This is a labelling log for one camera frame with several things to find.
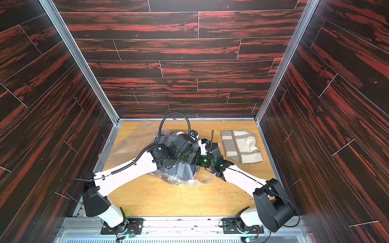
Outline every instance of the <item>black mounting plate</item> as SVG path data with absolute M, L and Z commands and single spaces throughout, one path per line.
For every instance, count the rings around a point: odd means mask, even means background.
M 127 232 L 125 234 L 135 233 L 134 228 L 130 226 L 132 224 L 136 225 L 136 227 L 135 227 L 136 233 L 135 234 L 141 234 L 142 229 L 143 229 L 143 221 L 144 221 L 144 219 L 141 219 L 141 218 L 127 218 L 127 219 L 129 221 L 128 225 L 127 225 L 128 226 L 128 230 L 127 230 Z M 116 231 L 117 231 L 116 227 L 111 228 L 111 227 L 108 226 L 107 222 L 104 222 L 100 234 L 115 235 Z
M 223 231 L 225 234 L 242 234 L 241 232 L 238 231 L 238 227 L 235 221 L 236 221 L 235 217 L 222 218 Z M 256 225 L 256 226 L 259 229 L 259 233 L 263 234 L 264 233 L 263 227 L 261 225 Z M 250 229 L 246 234 L 258 234 L 258 232 L 255 227 L 252 227 L 252 229 Z

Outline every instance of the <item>transparent plastic wrap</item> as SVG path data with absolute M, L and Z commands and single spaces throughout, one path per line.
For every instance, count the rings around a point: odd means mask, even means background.
M 113 168 L 137 157 L 144 147 L 154 141 L 158 134 L 158 129 L 159 123 L 144 119 L 134 132 L 112 147 L 104 169 Z M 175 135 L 176 132 L 162 129 L 162 134 Z M 200 166 L 181 161 L 178 161 L 170 168 L 161 168 L 150 174 L 172 185 L 203 185 L 212 181 L 214 176 L 212 173 Z

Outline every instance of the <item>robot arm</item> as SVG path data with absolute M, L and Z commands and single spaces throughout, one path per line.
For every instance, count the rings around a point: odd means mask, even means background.
M 209 168 L 216 177 L 235 184 L 254 198 L 256 209 L 246 208 L 236 215 L 238 229 L 242 232 L 253 225 L 264 225 L 276 232 L 296 213 L 277 180 L 267 181 L 250 175 L 225 160 L 217 143 L 206 139 L 198 141 L 197 138 L 198 134 L 193 130 L 189 135 L 178 133 L 161 136 L 159 133 L 156 141 L 141 152 L 138 160 L 132 159 L 96 174 L 88 171 L 82 193 L 86 216 L 99 216 L 114 229 L 115 234 L 125 233 L 129 227 L 128 220 L 123 210 L 112 204 L 108 195 L 141 175 L 163 167 L 169 168 L 179 160 Z M 270 196 L 275 196 L 275 199 L 270 200 Z

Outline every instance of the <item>dark red wood panel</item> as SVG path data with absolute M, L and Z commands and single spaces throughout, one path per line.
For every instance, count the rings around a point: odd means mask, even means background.
M 0 166 L 13 170 L 19 164 L 63 107 L 73 99 L 81 85 L 78 82 L 81 77 L 83 74 L 78 66 L 73 66 L 0 135 Z
M 197 12 L 61 13 L 74 38 L 197 38 Z
M 76 39 L 75 42 L 85 59 L 120 60 L 114 40 Z
M 228 103 L 251 103 L 260 102 L 267 94 L 267 90 L 260 91 L 232 91 L 228 96 Z
M 282 60 L 282 58 L 274 58 L 274 62 L 272 64 L 272 67 L 271 67 L 268 75 L 275 75 L 275 73 L 278 70 L 278 67 L 280 66 L 281 60 Z
M 296 0 L 149 0 L 152 12 L 294 9 Z
M 257 113 L 200 113 L 197 118 L 254 118 Z
M 307 5 L 307 3 L 308 3 L 308 0 L 298 0 L 297 5 L 296 5 L 296 9 L 304 9 L 305 6 Z
M 0 82 L 12 76 L 39 55 L 39 51 L 19 25 L 1 32 Z
M 330 154 L 335 153 L 354 138 L 310 89 L 292 64 L 289 64 L 283 79 L 288 93 Z
M 238 59 L 241 58 L 281 58 L 291 37 L 242 38 Z
M 200 12 L 199 37 L 291 36 L 302 10 Z
M 236 59 L 239 38 L 115 40 L 122 60 Z
M 147 0 L 54 0 L 60 12 L 149 12 Z
M 320 99 L 389 174 L 389 116 L 339 75 Z
M 41 53 L 62 41 L 47 14 L 20 25 Z
M 317 13 L 347 31 L 389 51 L 386 1 L 321 1 Z
M 118 113 L 119 117 L 121 115 L 127 114 L 169 114 L 169 107 L 167 104 L 132 104 L 132 102 L 127 103 L 124 101 L 113 102 L 111 101 L 112 106 Z
M 164 118 L 166 115 L 168 115 L 169 113 L 166 113 L 166 114 L 121 114 L 120 115 L 120 118 L 133 118 L 133 119 L 139 119 L 139 118 L 146 118 L 146 119 L 152 119 L 152 118 Z M 184 113 L 186 115 L 186 117 L 188 118 L 197 118 L 197 114 L 188 114 L 188 113 Z M 180 115 L 171 115 L 169 116 L 169 118 L 182 118 L 182 116 Z
M 93 74 L 102 78 L 161 78 L 158 61 L 87 61 Z
M 11 222 L 14 222 L 12 219 L 44 171 L 46 169 L 50 170 L 50 168 L 47 168 L 50 161 L 54 158 L 57 151 L 63 145 L 63 141 L 75 126 L 74 120 L 82 112 L 81 107 L 74 99 L 67 105 L 65 104 L 58 117 L 56 117 L 43 135 L 35 141 L 31 150 L 0 186 L 1 233 L 4 233 L 7 226 Z
M 115 79 L 98 78 L 101 88 L 113 92 L 190 92 L 197 91 L 197 78 Z
M 7 0 L 0 3 L 0 32 L 45 13 L 38 0 Z
M 0 84 L 0 134 L 26 109 L 27 107 Z
M 3 82 L 24 104 L 32 105 L 73 64 L 74 58 L 61 41 Z
M 303 42 L 297 46 L 291 63 L 317 96 L 323 93 L 337 74 Z
M 324 24 L 325 20 L 326 19 L 314 13 L 311 20 L 308 23 L 307 28 L 304 31 L 303 36 L 301 37 L 301 41 L 310 47 L 314 42 L 314 40 L 316 39 L 316 36 L 321 30 L 321 26 Z
M 389 230 L 389 176 L 357 141 L 333 157 L 376 219 Z
M 92 126 L 92 129 L 88 133 L 87 137 L 85 138 L 84 142 L 82 143 L 80 149 L 77 151 L 74 160 L 69 165 L 65 173 L 65 177 L 83 178 L 83 174 L 86 170 L 93 170 L 98 160 L 98 154 L 101 153 L 105 144 L 102 133 L 107 130 L 107 127 L 112 127 L 112 123 L 107 123 L 107 118 L 108 117 L 105 111 L 102 111 Z M 81 198 L 81 193 L 84 186 L 83 182 L 65 178 L 62 181 L 62 186 L 72 197 L 77 199 Z M 71 217 L 76 205 L 77 202 L 70 202 L 68 209 L 66 209 L 65 216 Z
M 385 243 L 389 242 L 389 234 L 384 230 L 380 222 L 357 225 L 350 227 L 350 230 L 360 236 L 363 242 Z
M 251 113 L 255 103 L 231 103 L 231 104 L 172 104 L 170 112 L 180 113 Z
M 153 92 L 136 93 L 135 96 L 140 104 L 227 103 L 228 100 L 228 92 Z
M 301 157 L 306 173 L 299 171 L 299 175 L 306 182 L 312 200 L 323 221 L 331 228 L 331 233 L 343 239 L 343 242 L 350 242 L 351 236 L 342 228 L 373 221 L 374 216 L 325 149 L 325 144 L 320 141 L 289 92 L 280 106 L 301 145 L 298 157 Z
M 198 91 L 268 90 L 274 76 L 199 78 Z
M 74 98 L 84 110 L 88 110 L 90 105 L 97 100 L 97 96 L 85 77 L 82 77 L 80 82 L 84 84 L 80 86 Z
M 66 137 L 66 142 L 76 151 L 81 148 L 82 143 L 88 136 L 96 120 L 103 109 L 100 102 L 96 99 L 88 109 L 83 112 L 82 116 L 78 117 L 72 132 Z
M 389 113 L 389 54 L 326 21 L 312 50 Z
M 28 242 L 46 207 L 49 205 L 54 190 L 58 186 L 59 178 L 63 177 L 75 154 L 76 152 L 65 142 L 62 143 L 62 146 L 15 215 L 14 220 L 11 221 L 2 237 L 0 237 L 0 241 Z
M 284 97 L 284 94 L 286 92 L 286 87 L 284 82 L 281 80 L 280 84 L 278 85 L 277 89 L 275 90 L 274 97 L 277 100 L 278 103 L 281 102 L 281 99 Z
M 272 59 L 161 61 L 164 77 L 239 77 L 269 73 Z

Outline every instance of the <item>cloth towel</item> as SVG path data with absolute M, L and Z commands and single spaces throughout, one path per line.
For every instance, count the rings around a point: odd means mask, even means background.
M 255 135 L 246 130 L 220 131 L 226 156 L 238 164 L 262 162 Z

